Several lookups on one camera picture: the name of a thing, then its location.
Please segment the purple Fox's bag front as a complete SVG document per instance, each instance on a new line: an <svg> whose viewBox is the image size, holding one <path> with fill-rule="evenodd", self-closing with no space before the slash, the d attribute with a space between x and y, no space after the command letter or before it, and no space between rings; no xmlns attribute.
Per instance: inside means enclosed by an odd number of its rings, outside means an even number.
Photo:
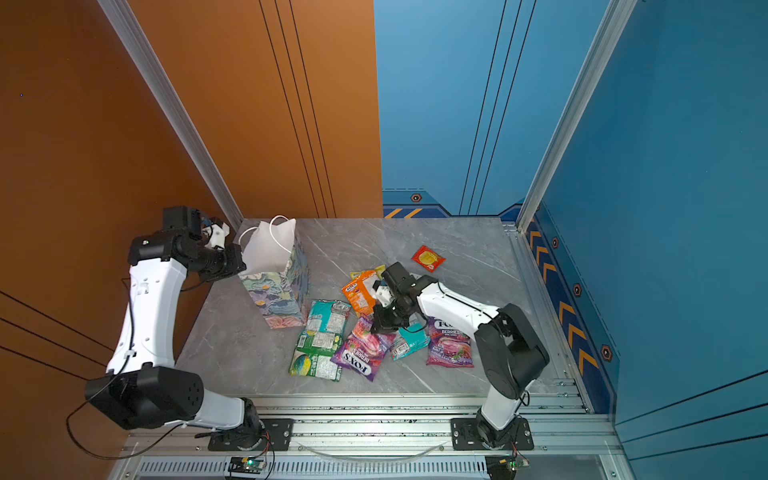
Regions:
<svg viewBox="0 0 768 480"><path fill-rule="evenodd" d="M371 328L372 320L368 316L359 317L352 332L331 357L331 362L373 382L394 343L395 335L373 333Z"/></svg>

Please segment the floral paper gift bag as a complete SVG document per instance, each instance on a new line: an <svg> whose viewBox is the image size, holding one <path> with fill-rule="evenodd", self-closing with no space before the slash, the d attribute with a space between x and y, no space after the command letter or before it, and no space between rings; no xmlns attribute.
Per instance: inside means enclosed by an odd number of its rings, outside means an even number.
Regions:
<svg viewBox="0 0 768 480"><path fill-rule="evenodd" d="M296 226L295 219L277 215L238 237L246 265L239 278L271 329L307 322L309 267Z"/></svg>

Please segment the green lime candy bag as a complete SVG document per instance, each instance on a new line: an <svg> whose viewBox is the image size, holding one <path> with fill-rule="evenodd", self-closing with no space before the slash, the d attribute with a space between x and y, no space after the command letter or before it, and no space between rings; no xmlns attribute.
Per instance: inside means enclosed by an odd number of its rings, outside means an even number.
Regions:
<svg viewBox="0 0 768 480"><path fill-rule="evenodd" d="M298 337L289 374L338 382L342 368L332 358L341 343L339 334L304 330Z"/></svg>

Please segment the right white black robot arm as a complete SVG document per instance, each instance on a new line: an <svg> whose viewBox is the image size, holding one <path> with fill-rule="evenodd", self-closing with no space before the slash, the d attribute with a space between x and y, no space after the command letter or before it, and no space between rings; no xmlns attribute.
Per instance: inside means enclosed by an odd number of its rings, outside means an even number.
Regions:
<svg viewBox="0 0 768 480"><path fill-rule="evenodd" d="M418 314L444 321L474 342L490 384L476 416L477 436L487 449L513 447L522 425L520 406L550 363L525 312L512 303L496 307L472 300L427 275L377 280L374 298L374 333L404 328Z"/></svg>

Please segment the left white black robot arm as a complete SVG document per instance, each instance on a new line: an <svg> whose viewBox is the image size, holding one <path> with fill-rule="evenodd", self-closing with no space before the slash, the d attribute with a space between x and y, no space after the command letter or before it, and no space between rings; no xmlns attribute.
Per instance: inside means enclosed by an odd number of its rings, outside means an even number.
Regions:
<svg viewBox="0 0 768 480"><path fill-rule="evenodd" d="M191 426L212 450L262 446L266 429L253 403L207 390L197 374L175 366L173 333L189 273L214 282L244 270L228 226L168 228L135 238L128 262L128 302L118 345L85 399L124 430Z"/></svg>

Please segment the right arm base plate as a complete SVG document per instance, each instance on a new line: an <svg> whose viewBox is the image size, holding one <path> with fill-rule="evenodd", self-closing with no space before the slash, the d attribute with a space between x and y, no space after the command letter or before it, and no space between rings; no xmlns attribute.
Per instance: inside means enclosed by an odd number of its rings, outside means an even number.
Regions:
<svg viewBox="0 0 768 480"><path fill-rule="evenodd" d="M453 418L450 420L454 450L514 450L532 451L535 448L528 421L516 416L502 430L496 430L482 417Z"/></svg>

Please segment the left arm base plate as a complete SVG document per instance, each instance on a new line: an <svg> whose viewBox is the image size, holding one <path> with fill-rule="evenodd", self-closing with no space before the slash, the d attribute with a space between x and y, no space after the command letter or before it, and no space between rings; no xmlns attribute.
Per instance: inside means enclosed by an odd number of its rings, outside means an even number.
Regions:
<svg viewBox="0 0 768 480"><path fill-rule="evenodd" d="M214 431L208 436L207 449L215 452L262 452L266 449L284 452L289 449L293 427L291 418L272 418L261 419L256 426Z"/></svg>

